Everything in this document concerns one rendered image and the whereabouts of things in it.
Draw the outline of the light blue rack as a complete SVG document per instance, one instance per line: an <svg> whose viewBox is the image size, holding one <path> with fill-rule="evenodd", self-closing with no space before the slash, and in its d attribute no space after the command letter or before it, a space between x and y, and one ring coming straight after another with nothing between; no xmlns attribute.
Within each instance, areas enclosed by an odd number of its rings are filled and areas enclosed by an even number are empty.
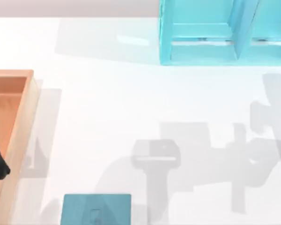
<svg viewBox="0 0 281 225"><path fill-rule="evenodd" d="M281 0L159 0L159 61L281 66Z"/></svg>

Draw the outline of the teal book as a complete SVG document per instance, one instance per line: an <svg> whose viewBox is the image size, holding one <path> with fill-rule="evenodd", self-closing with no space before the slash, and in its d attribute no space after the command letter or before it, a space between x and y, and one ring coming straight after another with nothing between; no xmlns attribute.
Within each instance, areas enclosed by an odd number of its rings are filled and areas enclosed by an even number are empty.
<svg viewBox="0 0 281 225"><path fill-rule="evenodd" d="M65 194L60 225L131 225L130 194Z"/></svg>

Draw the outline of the shallow salmon-coloured box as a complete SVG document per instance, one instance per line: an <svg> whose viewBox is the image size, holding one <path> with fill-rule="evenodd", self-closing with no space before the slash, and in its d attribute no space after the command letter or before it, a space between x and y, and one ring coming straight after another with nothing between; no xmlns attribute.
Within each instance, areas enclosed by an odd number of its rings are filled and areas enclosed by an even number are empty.
<svg viewBox="0 0 281 225"><path fill-rule="evenodd" d="M33 70L0 70L0 152L11 169L0 180L0 220L11 211L39 98Z"/></svg>

